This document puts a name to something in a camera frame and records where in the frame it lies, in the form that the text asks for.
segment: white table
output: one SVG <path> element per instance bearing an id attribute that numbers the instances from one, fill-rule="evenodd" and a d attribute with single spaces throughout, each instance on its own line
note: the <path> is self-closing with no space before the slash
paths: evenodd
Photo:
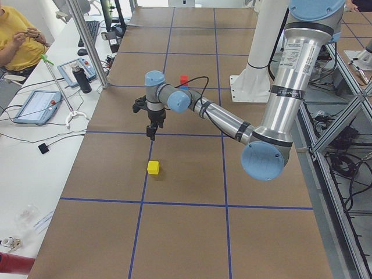
<path id="1" fill-rule="evenodd" d="M 101 17 L 90 16 L 87 20 L 102 20 Z M 55 40 L 47 52 L 48 59 L 54 64 L 60 65 L 77 58 L 77 46 L 80 36 L 76 30 L 73 20 L 69 21 L 60 36 Z M 101 60 L 105 60 L 107 55 L 111 54 L 109 44 L 103 41 L 100 34 L 97 36 L 96 49 Z M 60 74 L 54 67 L 57 77 Z M 25 85 L 39 83 L 51 80 L 52 77 L 41 61 L 36 67 Z M 67 86 L 65 81 L 60 82 L 64 88 Z M 99 99 L 99 92 L 102 87 L 98 80 L 91 84 L 92 91 L 89 94 L 74 94 L 79 87 L 65 89 L 69 101 L 77 109 L 82 99 L 83 105 L 79 111 L 92 117 L 95 106 Z M 10 105 L 22 105 L 27 99 L 30 92 L 34 89 L 42 88 L 44 90 L 55 90 L 58 88 L 55 83 L 35 85 L 25 88 L 18 93 Z M 10 116 L 14 117 L 18 108 L 7 110 Z M 63 124 L 69 114 L 65 102 L 60 104 L 53 118 L 49 122 Z M 3 113 L 0 119 L 7 119 L 8 115 Z M 0 121 L 0 132 L 12 137 L 21 138 L 29 141 L 53 137 L 56 134 L 68 133 L 70 131 L 81 131 L 87 128 L 88 120 L 82 116 L 75 117 L 70 122 L 70 130 L 66 126 L 45 125 L 36 126 L 32 124 L 15 124 L 10 120 Z M 35 221 L 44 217 L 47 213 L 54 210 L 58 203 L 60 194 L 65 186 L 65 182 L 70 173 L 71 167 L 83 140 L 82 136 L 64 139 L 50 147 L 50 151 L 42 155 L 38 149 L 39 144 L 45 142 L 50 144 L 61 137 L 56 137 L 36 144 L 29 144 L 10 139 L 0 135 L 0 239 L 6 237 L 19 237 L 23 240 L 24 245 L 16 252 L 15 255 L 36 257 L 44 239 L 44 230 L 40 234 L 30 234 L 20 231 L 15 223 L 15 216 L 22 212 L 27 205 L 34 205 L 40 214 Z M 8 249 L 0 246 L 0 252 L 8 252 Z M 0 273 L 1 279 L 18 279 L 27 278 L 14 274 Z"/>

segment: tablet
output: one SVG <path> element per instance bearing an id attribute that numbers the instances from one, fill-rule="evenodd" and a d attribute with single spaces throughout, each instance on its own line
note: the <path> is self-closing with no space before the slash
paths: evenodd
<path id="1" fill-rule="evenodd" d="M 79 67 L 84 69 L 85 74 L 87 75 L 88 79 L 93 80 L 96 78 L 96 73 L 93 68 L 93 65 L 90 64 L 90 62 L 84 58 L 77 58 L 75 60 L 69 61 L 67 63 L 61 64 L 57 66 L 57 69 L 59 70 L 62 77 L 67 81 L 67 84 L 71 87 L 78 86 L 78 83 L 76 81 L 76 78 L 74 74 L 72 73 L 72 67 L 71 64 L 77 62 Z"/>
<path id="2" fill-rule="evenodd" d="M 15 123 L 45 124 L 61 101 L 59 91 L 34 90 L 13 119 Z"/>

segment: red object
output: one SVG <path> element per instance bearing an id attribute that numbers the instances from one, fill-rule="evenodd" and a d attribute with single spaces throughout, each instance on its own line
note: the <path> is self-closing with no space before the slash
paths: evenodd
<path id="1" fill-rule="evenodd" d="M 185 74 L 183 74 L 181 77 L 180 77 L 180 84 L 183 84 L 183 86 L 188 86 L 188 84 L 184 84 L 186 81 L 188 81 L 188 76 L 186 76 Z"/>
<path id="2" fill-rule="evenodd" d="M 0 273 L 28 275 L 34 262 L 31 257 L 0 253 Z"/>

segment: yellow shirt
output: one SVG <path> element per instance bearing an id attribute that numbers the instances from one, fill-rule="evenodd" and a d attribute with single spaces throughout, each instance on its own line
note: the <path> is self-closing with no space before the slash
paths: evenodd
<path id="1" fill-rule="evenodd" d="M 0 16 L 0 50 L 13 40 L 16 32 L 25 32 L 28 27 L 34 27 L 20 12 L 13 7 L 3 6 L 5 13 Z M 40 61 L 40 55 L 47 48 L 34 38 L 26 37 L 26 41 L 19 47 L 14 58 L 5 68 L 20 71 L 36 65 Z"/>

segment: table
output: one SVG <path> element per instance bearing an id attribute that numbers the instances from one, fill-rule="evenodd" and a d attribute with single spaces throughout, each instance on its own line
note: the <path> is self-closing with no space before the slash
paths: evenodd
<path id="1" fill-rule="evenodd" d="M 89 16 L 87 20 L 102 20 L 102 17 Z M 55 40 L 47 52 L 48 59 L 57 66 L 77 58 L 77 43 L 80 36 L 76 30 L 73 20 L 68 22 L 60 36 Z M 111 54 L 109 44 L 104 41 L 98 34 L 96 40 L 96 49 L 101 60 L 105 60 L 107 55 Z M 25 85 L 35 84 L 52 77 L 43 62 L 39 63 Z M 62 87 L 67 86 L 65 81 L 60 82 Z M 79 87 L 67 88 L 65 93 L 69 96 L 71 105 L 77 109 L 82 101 L 84 103 L 79 108 L 85 112 L 89 118 L 92 117 L 93 111 L 100 97 L 102 88 L 98 80 L 91 84 L 92 91 L 89 94 L 80 95 L 76 93 Z M 18 93 L 10 105 L 22 105 L 33 89 L 42 88 L 43 90 L 58 90 L 54 83 L 46 83 L 25 88 Z M 9 109 L 9 114 L 14 117 L 17 109 Z M 49 122 L 63 124 L 68 115 L 67 105 L 62 102 L 55 115 Z M 7 119 L 8 115 L 3 113 L 1 120 Z M 66 126 L 45 125 L 36 126 L 32 124 L 21 125 L 11 121 L 0 121 L 0 131 L 6 135 L 21 138 L 29 141 L 53 137 L 56 134 L 68 133 L 71 131 L 82 131 L 87 128 L 88 120 L 79 116 L 71 122 L 71 129 Z M 65 185 L 67 176 L 79 150 L 83 137 L 71 137 L 57 142 L 50 147 L 50 151 L 44 155 L 38 149 L 38 145 L 60 139 L 56 137 L 37 144 L 29 144 L 16 141 L 0 135 L 0 178 L 1 192 L 0 195 L 0 238 L 19 237 L 24 241 L 24 247 L 18 249 L 14 254 L 28 257 L 36 257 L 42 240 L 44 239 L 45 230 L 40 234 L 29 234 L 17 229 L 14 221 L 15 215 L 21 213 L 27 205 L 34 205 L 39 211 L 35 222 L 47 213 L 54 210 L 60 197 L 60 193 Z M 0 246 L 0 252 L 7 252 L 8 249 Z M 26 278 L 26 276 L 17 276 L 13 274 L 0 274 L 3 278 Z"/>
<path id="2" fill-rule="evenodd" d="M 131 110 L 149 70 L 171 84 L 206 75 L 206 97 L 257 126 L 265 104 L 229 90 L 255 23 L 252 9 L 136 8 L 30 279 L 332 278 L 295 148 L 264 183 L 243 171 L 241 144 L 192 112 L 167 112 L 151 142 Z"/>

